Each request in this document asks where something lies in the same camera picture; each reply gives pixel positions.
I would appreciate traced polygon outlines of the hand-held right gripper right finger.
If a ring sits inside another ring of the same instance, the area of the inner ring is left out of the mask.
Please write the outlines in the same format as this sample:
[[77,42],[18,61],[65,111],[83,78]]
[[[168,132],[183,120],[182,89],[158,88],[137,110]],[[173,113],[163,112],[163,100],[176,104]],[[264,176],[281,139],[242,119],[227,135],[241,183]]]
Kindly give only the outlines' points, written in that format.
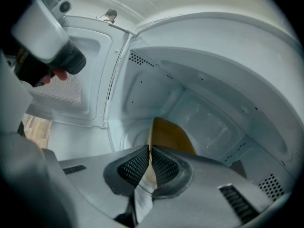
[[153,192],[141,228],[238,228],[272,204],[259,187],[218,161],[156,145],[152,156],[178,170]]

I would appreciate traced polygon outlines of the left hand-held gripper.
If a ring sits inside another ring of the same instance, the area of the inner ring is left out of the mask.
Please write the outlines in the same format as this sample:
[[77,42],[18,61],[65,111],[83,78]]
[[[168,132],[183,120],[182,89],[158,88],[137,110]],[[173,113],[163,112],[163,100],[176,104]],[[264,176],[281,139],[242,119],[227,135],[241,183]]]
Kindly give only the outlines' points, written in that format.
[[31,0],[12,26],[12,36],[28,51],[17,73],[20,80],[37,87],[56,68],[76,75],[85,67],[86,57],[62,28],[71,8],[71,0]]

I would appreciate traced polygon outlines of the person's left hand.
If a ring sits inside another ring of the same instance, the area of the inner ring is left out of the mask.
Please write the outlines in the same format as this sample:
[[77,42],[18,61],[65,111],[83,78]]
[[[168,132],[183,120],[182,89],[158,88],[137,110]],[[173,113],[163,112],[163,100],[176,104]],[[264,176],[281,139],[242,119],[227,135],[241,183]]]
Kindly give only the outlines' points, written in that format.
[[67,72],[61,68],[55,68],[53,69],[50,73],[45,75],[42,79],[41,82],[43,84],[49,84],[51,81],[51,78],[57,76],[60,80],[65,81],[67,79]]

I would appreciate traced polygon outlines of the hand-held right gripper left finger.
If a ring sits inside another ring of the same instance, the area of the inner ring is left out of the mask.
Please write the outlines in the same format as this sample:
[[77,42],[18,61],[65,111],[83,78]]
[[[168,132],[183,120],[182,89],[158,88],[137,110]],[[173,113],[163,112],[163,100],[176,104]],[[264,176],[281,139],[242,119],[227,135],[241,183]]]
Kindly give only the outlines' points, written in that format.
[[18,134],[0,137],[4,228],[134,228],[148,146],[58,161]]

